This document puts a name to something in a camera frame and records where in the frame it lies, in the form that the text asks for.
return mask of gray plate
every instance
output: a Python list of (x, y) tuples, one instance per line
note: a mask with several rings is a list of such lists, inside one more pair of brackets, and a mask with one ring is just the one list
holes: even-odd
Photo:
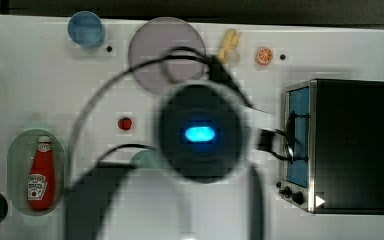
[[(27, 178), (33, 158), (36, 153), (37, 139), (47, 135), (52, 139), (52, 152), (55, 173), (55, 197), (51, 207), (45, 211), (36, 212), (27, 203)], [(34, 129), (18, 135), (8, 151), (8, 197), (13, 206), (20, 212), (30, 216), (41, 216), (51, 212), (60, 202), (64, 190), (64, 160), (65, 153), (61, 142), (51, 133)]]
[[(173, 47), (187, 46), (205, 54), (205, 45), (199, 33), (187, 22), (177, 18), (156, 18), (143, 25), (133, 36), (129, 46), (129, 65), (136, 66), (150, 59), (161, 57)], [(193, 55), (188, 52), (176, 52)], [(172, 78), (178, 81), (199, 79), (204, 65), (187, 60), (167, 62)], [(161, 95), (173, 82), (162, 71), (161, 66), (153, 64), (133, 73), (137, 82), (148, 91)]]

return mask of black wire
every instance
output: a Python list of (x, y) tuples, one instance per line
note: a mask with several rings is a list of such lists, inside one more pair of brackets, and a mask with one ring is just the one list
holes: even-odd
[(127, 74), (130, 74), (139, 68), (142, 68), (151, 64), (155, 64), (155, 63), (160, 63), (162, 61), (169, 60), (169, 59), (186, 59), (186, 60), (193, 60), (193, 61), (207, 64), (207, 60), (200, 57), (186, 56), (186, 55), (178, 55), (178, 56), (168, 55), (168, 56), (163, 56), (161, 58), (148, 60), (136, 66), (130, 67), (126, 71), (118, 73), (117, 75), (113, 76), (110, 80), (108, 80), (101, 88), (98, 89), (98, 91), (92, 96), (92, 98), (89, 99), (89, 101), (86, 103), (86, 106), (82, 109), (82, 111), (80, 112), (79, 116), (76, 119), (76, 122), (74, 123), (73, 131), (71, 132), (71, 135), (68, 141), (68, 151), (67, 151), (69, 176), (71, 175), (72, 164), (73, 164), (72, 158), (73, 158), (74, 150), (76, 148), (76, 144), (79, 138), (79, 134), (83, 129), (84, 123), (87, 117), (89, 116), (90, 112), (96, 106), (98, 101), (102, 98), (104, 93), (106, 93), (109, 89), (111, 89), (116, 83), (118, 83), (121, 79), (123, 79), (123, 77), (125, 77)]
[(121, 145), (118, 145), (118, 146), (115, 146), (115, 147), (113, 147), (113, 148), (108, 149), (104, 154), (102, 154), (102, 155), (98, 158), (98, 162), (104, 160), (104, 159), (107, 158), (109, 155), (111, 155), (112, 153), (114, 153), (114, 152), (116, 152), (117, 150), (122, 149), (122, 148), (143, 148), (143, 149), (148, 149), (148, 150), (156, 151), (156, 148), (155, 148), (155, 147), (151, 147), (151, 146), (148, 146), (148, 145), (135, 144), (135, 143), (121, 144)]
[[(180, 47), (174, 47), (174, 48), (171, 48), (169, 49), (168, 51), (166, 51), (164, 53), (164, 55), (172, 55), (174, 52), (177, 52), (177, 51), (186, 51), (186, 52), (192, 52), (192, 53), (195, 53), (198, 57), (201, 57), (202, 59), (206, 59), (207, 61), (204, 63), (205, 65), (209, 66), (209, 64), (211, 63), (211, 58), (205, 56), (204, 54), (202, 54), (201, 52), (199, 52), (198, 50), (194, 49), (194, 48), (191, 48), (191, 47), (186, 47), (186, 46), (180, 46)], [(169, 71), (168, 69), (168, 65), (166, 64), (166, 61), (163, 61), (161, 64), (160, 64), (160, 68), (162, 70), (162, 72), (167, 76), (168, 80), (172, 83), (177, 83), (179, 82), (178, 79), (175, 79), (173, 77), (173, 75), (171, 74), (171, 72)]]

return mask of banana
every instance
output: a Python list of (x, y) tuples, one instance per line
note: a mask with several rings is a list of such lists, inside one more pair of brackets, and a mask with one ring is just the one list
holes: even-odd
[(236, 47), (239, 44), (239, 38), (242, 35), (242, 33), (236, 34), (235, 29), (230, 29), (226, 32), (224, 35), (221, 44), (220, 44), (220, 51), (218, 54), (218, 59), (221, 63), (227, 62), (227, 50), (229, 49), (236, 49)]

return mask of blue cup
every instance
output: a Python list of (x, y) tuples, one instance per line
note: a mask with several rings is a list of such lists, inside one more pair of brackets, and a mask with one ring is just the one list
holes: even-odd
[(68, 35), (85, 48), (98, 47), (104, 42), (105, 28), (99, 17), (88, 11), (78, 12), (68, 22)]

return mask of white table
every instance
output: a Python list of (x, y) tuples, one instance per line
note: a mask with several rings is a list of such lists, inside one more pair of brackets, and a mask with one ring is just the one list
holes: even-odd
[[(66, 142), (76, 114), (92, 93), (110, 76), (127, 68), (129, 41), (144, 23), (104, 20), (106, 42), (98, 49), (85, 50), (70, 41), (67, 22), (68, 18), (0, 16), (0, 192), (5, 196), (7, 151), (12, 140), (27, 128), (42, 127)], [(228, 28), (243, 32), (238, 48), (242, 61), (231, 71), (256, 106), (277, 117), (280, 92), (291, 84), (315, 77), (384, 80), (384, 31), (192, 25), (213, 54)], [(114, 49), (111, 53), (105, 51), (108, 44)], [(253, 57), (260, 46), (272, 48), (275, 56), (284, 53), (287, 58), (275, 58), (269, 66), (257, 67)], [(141, 89), (132, 77), (110, 91), (86, 124), (73, 174), (86, 172), (93, 159), (115, 144), (152, 144), (149, 125), (155, 101), (156, 97)], [(135, 127), (121, 133), (116, 122), (126, 115), (133, 118)], [(129, 157), (124, 153), (113, 158)], [(251, 160), (259, 164), (264, 181), (266, 239), (384, 239), (384, 216), (306, 214), (277, 196), (274, 185), (279, 178), (279, 161), (259, 152), (252, 152)], [(124, 198), (108, 218), (108, 222), (116, 224), (112, 229), (117, 230), (110, 230), (107, 236), (141, 240), (178, 236), (173, 195), (164, 188), (164, 182), (152, 185), (152, 174), (132, 176), (123, 189)], [(239, 181), (234, 188), (212, 185), (201, 189), (203, 196), (219, 191), (219, 199), (199, 203), (206, 214), (196, 213), (198, 239), (247, 239), (241, 184)], [(155, 186), (160, 191), (152, 191)], [(237, 198), (238, 204), (217, 204), (223, 198)], [(0, 239), (61, 239), (62, 209), (60, 205), (48, 216), (32, 220), (10, 205), (0, 225)], [(204, 218), (211, 221), (213, 228)]]

